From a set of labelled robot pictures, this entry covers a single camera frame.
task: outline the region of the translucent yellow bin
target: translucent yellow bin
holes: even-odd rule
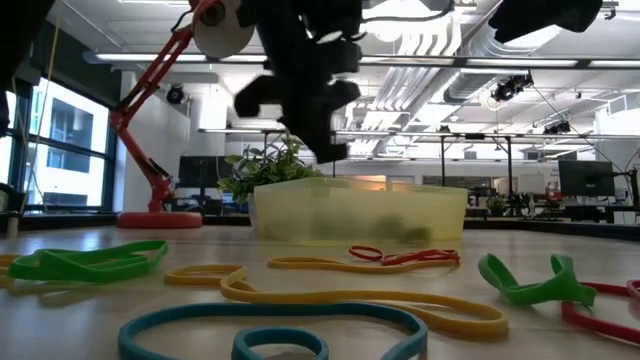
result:
[[[332,178],[254,193],[261,237],[325,245],[459,245],[467,204],[465,189]]]

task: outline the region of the ceiling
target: ceiling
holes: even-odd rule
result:
[[[95,51],[157,52],[168,40],[169,29],[174,25],[179,15],[188,9],[188,7],[167,6],[166,4],[123,3],[120,1],[122,0],[58,0],[49,15],[49,21],[55,23],[59,14],[61,29]],[[420,0],[387,1],[419,2]],[[561,30],[557,36],[537,47],[530,55],[591,58],[637,57],[640,55],[640,6],[633,4],[635,7],[628,7],[629,1],[636,0],[619,0],[621,6],[618,8],[617,18],[606,21],[601,17],[581,34]],[[383,2],[382,0],[375,1],[376,4]],[[472,32],[482,31],[483,21],[486,20],[485,15],[497,2],[497,0],[475,0],[476,10],[454,15],[456,22],[460,23],[462,47],[469,41],[473,41],[470,40]],[[452,43],[453,33],[453,30],[448,33]],[[367,55],[397,54],[402,51],[402,42],[403,38],[393,42],[383,42],[377,36],[369,34],[359,44],[363,53]],[[455,54],[464,51],[463,48],[453,50]],[[187,52],[198,52],[198,49],[194,44],[191,44]],[[254,35],[243,52],[262,53],[257,36]],[[349,75],[348,79],[360,85],[364,97],[360,101],[366,105],[372,105],[376,96],[380,95],[385,81],[389,82],[392,79],[393,71],[389,67],[364,67],[360,73]],[[528,89],[506,103],[505,106],[493,111],[488,108],[486,99],[482,99],[482,94],[487,91],[478,89],[473,97],[465,101],[463,106],[455,107],[455,111],[451,114],[438,118],[434,115],[435,113],[427,111],[430,108],[424,107],[433,102],[435,97],[425,94],[436,88],[437,81],[443,78],[443,71],[436,73],[434,70],[431,74],[433,79],[425,83],[423,88],[417,89],[417,93],[421,95],[406,109],[407,116],[398,117],[396,121],[402,122],[399,126],[411,131],[425,131],[426,129],[433,131],[440,124],[447,124],[455,132],[493,132],[494,130],[505,132],[532,130],[536,132],[539,129],[534,129],[533,123],[542,121],[539,124],[544,124],[547,121],[559,119],[557,116],[554,117],[555,110],[547,104],[546,99],[556,110],[568,111],[571,114],[571,123],[576,130],[586,132],[593,126],[594,109],[605,106],[608,100],[619,97],[624,91],[640,88],[640,73],[637,72],[537,70],[532,72],[532,76],[535,86],[545,99],[537,91]],[[179,64],[172,68],[174,74],[212,72],[220,75],[231,92],[236,92],[263,70],[255,65],[219,64]],[[406,89],[401,89],[400,93],[410,92],[411,75],[412,73],[406,75]],[[497,76],[493,82],[500,79],[501,76]],[[339,114],[344,118],[342,126],[348,125],[350,129],[362,126],[367,108],[364,112],[353,115],[351,121],[348,120],[348,109],[339,110]],[[451,121],[452,116],[456,120],[455,122]],[[261,118],[269,118],[269,116],[263,114]],[[242,124],[242,120],[235,120],[234,125],[236,124]]]

